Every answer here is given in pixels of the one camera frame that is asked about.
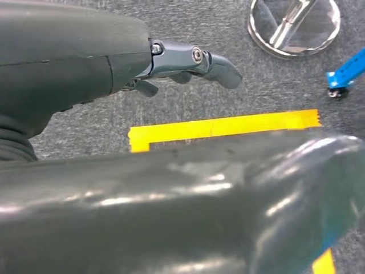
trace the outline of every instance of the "robotic arm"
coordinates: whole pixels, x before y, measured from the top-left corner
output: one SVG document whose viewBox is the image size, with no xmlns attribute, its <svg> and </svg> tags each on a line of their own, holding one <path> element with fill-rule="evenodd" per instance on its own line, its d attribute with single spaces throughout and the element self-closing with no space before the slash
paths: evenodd
<svg viewBox="0 0 365 274">
<path fill-rule="evenodd" d="M 0 0 L 0 10 L 0 140 L 11 142 L 0 160 L 35 159 L 27 140 L 55 112 L 120 90 L 153 96 L 151 78 L 195 75 L 226 88 L 242 79 L 224 57 L 153 40 L 135 19 L 35 1 Z"/>
</svg>

